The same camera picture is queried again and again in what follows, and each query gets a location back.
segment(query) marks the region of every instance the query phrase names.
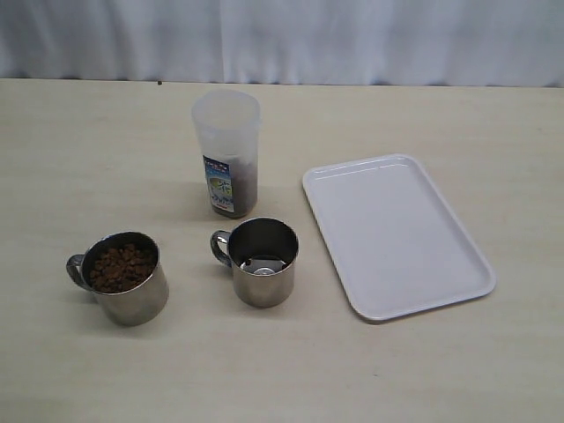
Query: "plastic container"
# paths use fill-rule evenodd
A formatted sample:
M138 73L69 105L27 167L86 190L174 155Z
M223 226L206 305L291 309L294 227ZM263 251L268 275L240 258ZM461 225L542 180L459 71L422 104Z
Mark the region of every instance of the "plastic container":
M257 200L258 101L233 90L211 91L194 103L192 119L212 209L232 219L247 215Z

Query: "tray rim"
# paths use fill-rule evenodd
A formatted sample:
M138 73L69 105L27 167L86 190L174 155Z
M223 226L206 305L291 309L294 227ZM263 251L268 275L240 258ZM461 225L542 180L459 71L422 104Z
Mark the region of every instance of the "tray rim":
M343 277L342 277L343 272L341 270L342 265L339 264L338 259L336 257L334 257L332 252L331 252L332 251L331 242L327 241L327 234L326 234L327 230L326 230L326 228L323 227L323 224L320 220L321 219L320 212L316 209L317 206L315 205L315 200L313 200L314 193L312 192L308 181L309 181L309 179L312 178L312 176L315 172L324 171L324 170L332 170L332 169L335 169L335 168L338 168L338 167L358 166L358 165L361 165L361 164L364 164L364 163L370 163L370 162L374 162L374 161L378 161L378 160L392 160L392 159L405 159L405 160L411 161L418 168L418 170L421 172L421 174L425 177L426 182L429 184L430 188L434 191L435 195L437 195L437 198L441 202L442 207L444 207L444 209L449 213L450 217L453 219L454 223L456 224L458 230L460 231L462 236L466 239L466 241L468 242L468 245L473 249L474 253L476 254L476 257L479 259L481 264L486 269L487 279L486 279L486 285L484 287L482 287L480 289L469 291L468 293L459 294L457 296L452 296L447 301L446 300L429 301L427 303L422 303L418 307L410 308L406 311L400 311L400 312L396 312L396 313L383 314L383 315L370 315L368 313L363 312L359 308L359 305L358 305L357 301L355 300L354 295L351 292L350 287L348 287L348 284L346 284L343 280ZM329 252L330 259L333 262L335 270L336 270L336 272L339 276L341 286L345 290L346 298L348 299L348 302L349 302L350 306L352 307L352 309L354 310L354 312L356 314L358 314L360 317L362 317L363 319L365 319L369 322L372 322L372 323L383 323L383 322L386 322L388 320L394 320L394 319L397 319L399 317L403 317L403 316L407 316L407 315L413 315L413 314L418 314L418 313L422 313L422 312L426 312L426 311L431 311L431 310L436 309L436 308L443 308L443 307L455 305L457 303L464 302L464 301L476 300L478 298L481 298L481 297L484 297L484 296L490 294L494 290L494 288L496 287L497 276L495 274L494 268L488 262L488 260L486 259L486 256L483 254L483 252L479 248L478 244L473 240L470 233L466 230L466 227L464 226L463 222L460 220L460 218L458 218L458 216L456 215L456 213L454 212L454 210L450 206L449 202L446 200L446 198L441 193L441 191L439 190L437 185L434 183L433 178L431 178L431 176L426 171L426 169L422 166L422 164L417 159L415 159L413 156L411 156L409 154L397 152L397 153L392 153L392 154L384 154L382 156L369 157L369 158L365 158L365 159L350 160L350 161L341 162L341 163L333 163L333 164L324 165L324 166L311 167L302 176L301 185L302 185L302 188L304 189L304 192L305 192L306 197L308 199L309 207L311 208L311 211L313 212L317 227L319 228L319 231L322 235L323 242L325 243L325 246L327 247L327 250Z

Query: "cup of coffee beans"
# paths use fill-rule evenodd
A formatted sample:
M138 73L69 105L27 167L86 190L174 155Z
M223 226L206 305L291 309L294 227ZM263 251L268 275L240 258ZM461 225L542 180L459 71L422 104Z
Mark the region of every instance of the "cup of coffee beans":
M70 278L91 292L115 323L135 326L167 304L168 283L154 240L138 232L109 235L84 254L71 256Z

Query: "stainless steel mug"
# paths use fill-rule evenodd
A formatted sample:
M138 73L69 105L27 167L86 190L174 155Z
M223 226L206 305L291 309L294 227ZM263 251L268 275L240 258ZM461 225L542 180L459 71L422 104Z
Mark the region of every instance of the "stainless steel mug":
M227 254L220 243L226 244ZM246 220L231 233L216 231L210 245L213 255L233 269L235 292L250 306L273 307L292 293L298 237L285 223Z
M140 285L122 293L101 293L89 278L94 263L109 249L119 249L132 243L138 249L149 249L156 257L152 273ZM109 235L92 245L84 254L76 254L67 261L70 278L81 288L91 292L106 315L115 323L135 326L153 319L168 300L168 283L160 266L159 248L147 235L125 232Z

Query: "mug handle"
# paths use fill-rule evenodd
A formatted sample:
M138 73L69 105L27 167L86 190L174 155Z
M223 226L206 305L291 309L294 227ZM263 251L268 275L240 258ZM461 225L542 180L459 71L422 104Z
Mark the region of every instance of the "mug handle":
M231 267L231 259L226 253L221 251L219 243L221 242L222 244L227 245L227 242L229 241L229 235L231 234L226 231L216 231L210 238L211 252L215 256L215 258L220 260L220 262L222 262L227 267Z
M84 254L75 254L74 256L70 256L69 260L67 260L67 273L69 273L70 278L75 284L85 289L86 291L92 291L90 286L88 286L85 281L82 280L80 271L78 271L78 268L80 267L80 264L82 264L84 258Z

